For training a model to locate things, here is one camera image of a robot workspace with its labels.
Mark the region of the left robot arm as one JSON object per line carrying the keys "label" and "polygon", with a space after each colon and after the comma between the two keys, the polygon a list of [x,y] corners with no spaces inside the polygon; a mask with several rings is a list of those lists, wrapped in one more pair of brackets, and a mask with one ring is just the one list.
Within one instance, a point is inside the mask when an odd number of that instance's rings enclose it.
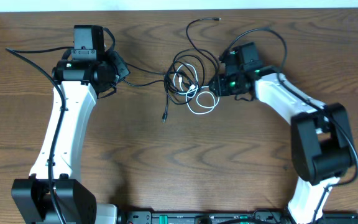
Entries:
{"label": "left robot arm", "polygon": [[81,183],[81,155],[87,124],[98,99],[116,93],[130,73],[127,64],[106,47],[97,25],[75,25],[74,44],[51,74],[52,113],[44,143],[26,179],[15,179],[12,199],[26,223],[123,223],[116,205],[97,203]]}

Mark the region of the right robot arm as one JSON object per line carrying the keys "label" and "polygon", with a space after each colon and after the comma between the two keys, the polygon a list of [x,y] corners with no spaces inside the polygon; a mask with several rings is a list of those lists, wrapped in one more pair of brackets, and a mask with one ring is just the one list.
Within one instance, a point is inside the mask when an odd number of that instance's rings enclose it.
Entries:
{"label": "right robot arm", "polygon": [[209,82],[215,96],[248,93],[290,125],[291,160],[298,180],[282,223],[323,221],[323,207],[332,189],[358,178],[358,155],[345,107],[327,105],[303,93],[281,68],[263,64],[253,42],[229,47],[219,61],[225,71]]}

